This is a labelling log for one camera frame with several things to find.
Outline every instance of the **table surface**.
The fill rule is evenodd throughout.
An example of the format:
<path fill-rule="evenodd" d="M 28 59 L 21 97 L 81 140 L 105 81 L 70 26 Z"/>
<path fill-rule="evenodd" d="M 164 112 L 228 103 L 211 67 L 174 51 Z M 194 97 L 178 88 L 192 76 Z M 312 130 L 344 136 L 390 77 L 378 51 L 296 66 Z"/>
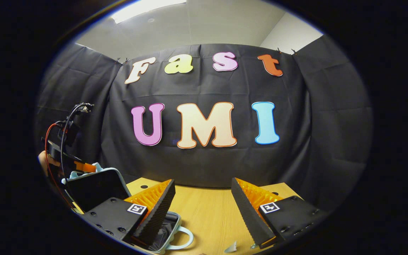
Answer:
<path fill-rule="evenodd" d="M 159 181 L 139 178 L 127 184 L 132 195 L 152 187 Z M 269 192 L 277 192 L 280 197 L 299 196 L 285 183 L 261 186 Z M 175 186 L 175 196 L 169 211 L 182 217 L 183 227 L 194 235 L 193 243 L 181 250 L 167 250 L 165 255 L 218 255 L 237 241 L 237 251 L 233 255 L 249 255 L 260 252 L 257 246 L 251 249 L 254 241 L 245 226 L 230 189 L 205 189 Z M 177 232 L 172 245 L 188 242 L 188 235 Z"/>

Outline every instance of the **cable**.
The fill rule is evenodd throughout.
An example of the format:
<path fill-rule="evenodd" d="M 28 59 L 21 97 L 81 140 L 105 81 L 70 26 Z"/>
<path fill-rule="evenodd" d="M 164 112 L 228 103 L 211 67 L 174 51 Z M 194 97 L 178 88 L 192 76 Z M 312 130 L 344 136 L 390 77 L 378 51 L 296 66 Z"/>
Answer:
<path fill-rule="evenodd" d="M 65 171 L 64 171 L 63 157 L 62 157 L 62 154 L 63 154 L 63 146 L 64 146 L 64 137 L 65 137 L 65 134 L 66 134 L 66 132 L 67 132 L 67 126 L 68 126 L 68 123 L 69 123 L 70 119 L 73 117 L 74 113 L 78 110 L 78 108 L 80 108 L 80 107 L 82 107 L 82 106 L 85 106 L 85 107 L 86 107 L 86 106 L 89 106 L 89 107 L 90 107 L 90 106 L 93 106 L 93 105 L 91 105 L 90 103 L 80 103 L 80 104 L 78 104 L 77 106 L 75 106 L 75 108 L 73 108 L 73 110 L 72 110 L 72 112 L 70 113 L 70 115 L 67 116 L 67 121 L 65 122 L 64 129 L 63 129 L 63 135 L 62 135 L 62 138 L 61 138 L 61 147 L 60 147 L 60 150 L 61 150 L 61 169 L 62 169 L 63 174 L 64 174 L 65 185 L 67 185 L 67 176 L 66 176 Z"/>
<path fill-rule="evenodd" d="M 51 126 L 50 126 L 50 127 L 48 128 L 48 130 L 47 130 L 47 134 L 45 135 L 45 159 L 46 159 L 46 161 L 47 161 L 48 171 L 50 172 L 50 176 L 51 176 L 51 178 L 53 179 L 53 182 L 55 183 L 55 186 L 57 187 L 57 189 L 58 189 L 59 193 L 61 194 L 61 196 L 63 197 L 63 199 L 64 199 L 64 200 L 67 202 L 67 204 L 70 206 L 70 208 L 73 209 L 73 206 L 72 206 L 72 205 L 68 202 L 68 200 L 64 197 L 64 195 L 63 195 L 62 192 L 61 192 L 60 187 L 59 187 L 58 184 L 56 183 L 56 180 L 55 180 L 55 178 L 54 178 L 54 176 L 53 176 L 53 174 L 52 174 L 52 172 L 51 172 L 51 169 L 50 169 L 50 163 L 48 162 L 48 154 L 47 154 L 48 135 L 50 134 L 50 130 L 51 130 L 52 127 L 54 127 L 54 126 L 57 126 L 57 123 L 51 124 Z"/>

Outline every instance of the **bag handle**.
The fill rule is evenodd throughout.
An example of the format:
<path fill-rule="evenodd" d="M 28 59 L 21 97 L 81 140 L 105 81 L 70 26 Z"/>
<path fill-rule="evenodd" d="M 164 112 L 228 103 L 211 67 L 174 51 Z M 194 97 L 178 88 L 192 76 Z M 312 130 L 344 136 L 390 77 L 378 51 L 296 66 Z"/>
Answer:
<path fill-rule="evenodd" d="M 184 228 L 183 226 L 179 226 L 177 228 L 177 231 L 182 231 L 185 234 L 188 234 L 188 236 L 189 236 L 188 242 L 186 244 L 184 244 L 184 245 L 170 245 L 170 244 L 168 244 L 168 246 L 165 248 L 166 250 L 180 250 L 180 249 L 183 249 L 183 248 L 187 247 L 188 245 L 191 245 L 191 243 L 193 242 L 194 236 L 193 236 L 193 233 L 191 233 L 190 230 Z"/>

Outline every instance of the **yellow letter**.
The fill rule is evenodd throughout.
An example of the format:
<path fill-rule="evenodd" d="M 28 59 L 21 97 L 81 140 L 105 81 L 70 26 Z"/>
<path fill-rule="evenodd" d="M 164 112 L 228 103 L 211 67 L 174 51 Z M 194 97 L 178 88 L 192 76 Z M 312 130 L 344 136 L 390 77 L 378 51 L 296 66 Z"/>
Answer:
<path fill-rule="evenodd" d="M 233 137 L 232 133 L 231 111 L 233 108 L 234 105 L 232 103 L 216 103 L 206 119 L 194 103 L 179 105 L 177 111 L 182 114 L 182 137 L 177 142 L 177 147 L 191 149 L 196 146 L 196 141 L 192 137 L 193 130 L 202 146 L 207 146 L 214 129 L 215 139 L 212 141 L 213 146 L 234 146 L 237 143 L 237 139 Z"/>
<path fill-rule="evenodd" d="M 144 74 L 147 68 L 149 67 L 149 64 L 154 63 L 154 62 L 155 62 L 155 57 L 133 63 L 133 69 L 131 70 L 128 78 L 126 79 L 125 84 L 129 84 L 129 83 L 136 82 L 137 80 L 139 80 L 140 77 L 138 76 L 138 73 L 141 72 L 141 74 Z"/>
<path fill-rule="evenodd" d="M 191 55 L 188 54 L 174 56 L 170 58 L 169 62 L 170 63 L 165 67 L 165 73 L 167 74 L 175 74 L 177 72 L 185 74 L 193 69 L 191 65 Z"/>

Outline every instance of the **red cable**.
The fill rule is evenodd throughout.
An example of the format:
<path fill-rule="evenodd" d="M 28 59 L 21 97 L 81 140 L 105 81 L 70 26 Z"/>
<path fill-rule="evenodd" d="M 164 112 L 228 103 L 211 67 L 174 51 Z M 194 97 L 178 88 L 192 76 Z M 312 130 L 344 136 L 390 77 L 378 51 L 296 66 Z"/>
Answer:
<path fill-rule="evenodd" d="M 67 204 L 70 206 L 70 208 L 73 209 L 73 206 L 72 206 L 72 205 L 68 202 L 68 200 L 64 197 L 64 195 L 63 195 L 62 192 L 61 192 L 60 187 L 59 187 L 58 184 L 56 183 L 56 180 L 55 180 L 55 178 L 53 177 L 53 174 L 52 174 L 51 169 L 50 169 L 50 164 L 48 163 L 48 154 L 47 154 L 48 134 L 50 133 L 51 128 L 54 127 L 54 126 L 56 126 L 56 125 L 57 125 L 56 123 L 51 124 L 51 126 L 50 126 L 50 127 L 48 128 L 48 130 L 47 130 L 47 134 L 45 135 L 45 159 L 46 159 L 46 161 L 47 161 L 48 171 L 50 171 L 50 176 L 51 176 L 51 178 L 53 179 L 53 182 L 55 183 L 55 186 L 58 188 L 59 193 L 61 194 L 61 196 L 63 197 L 63 199 L 67 202 Z"/>

